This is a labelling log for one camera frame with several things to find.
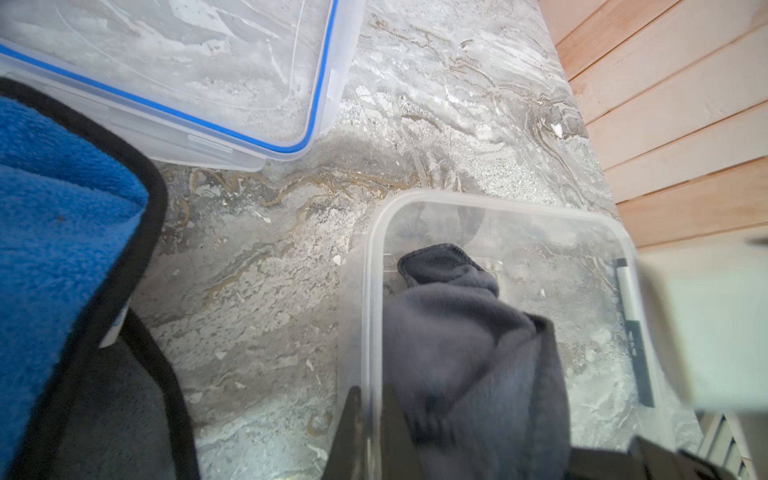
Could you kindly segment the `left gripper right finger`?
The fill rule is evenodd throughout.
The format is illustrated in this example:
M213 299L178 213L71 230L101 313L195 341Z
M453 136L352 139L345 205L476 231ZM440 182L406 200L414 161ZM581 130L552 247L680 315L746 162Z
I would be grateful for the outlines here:
M395 389L383 387L380 416L381 478L384 480L417 480L424 474L418 452L411 440L405 415Z

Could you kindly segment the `clear lunch box blue rim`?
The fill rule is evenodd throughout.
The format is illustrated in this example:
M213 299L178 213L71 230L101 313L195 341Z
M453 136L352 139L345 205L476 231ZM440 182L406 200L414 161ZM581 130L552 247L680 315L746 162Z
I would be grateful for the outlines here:
M398 260L450 243L497 280L500 299L555 326L576 446L623 450L635 436L673 448L664 375L638 287L636 250L610 217L466 193L411 190L361 222L340 258L338 397L362 392L364 478L381 475L382 306L402 291ZM655 407L639 402L615 261L629 262Z

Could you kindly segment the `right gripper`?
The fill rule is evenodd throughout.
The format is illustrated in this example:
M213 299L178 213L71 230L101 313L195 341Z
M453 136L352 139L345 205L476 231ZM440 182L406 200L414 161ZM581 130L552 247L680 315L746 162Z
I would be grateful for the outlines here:
M567 479L735 480L725 468L685 450L667 450L635 436L626 452L573 448Z

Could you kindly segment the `grey cloth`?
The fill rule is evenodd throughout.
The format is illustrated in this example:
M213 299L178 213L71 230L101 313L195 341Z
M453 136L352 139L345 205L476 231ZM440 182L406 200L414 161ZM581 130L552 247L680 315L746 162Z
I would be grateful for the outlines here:
M552 322L499 297L452 244L404 255L383 307L383 381L430 479L561 479L569 401Z

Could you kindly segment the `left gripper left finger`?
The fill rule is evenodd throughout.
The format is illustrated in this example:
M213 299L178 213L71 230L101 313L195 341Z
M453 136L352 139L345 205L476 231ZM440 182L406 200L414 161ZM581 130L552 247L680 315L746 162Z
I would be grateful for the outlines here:
M338 428L329 452L323 480L364 478L364 420L362 393L352 387L346 397Z

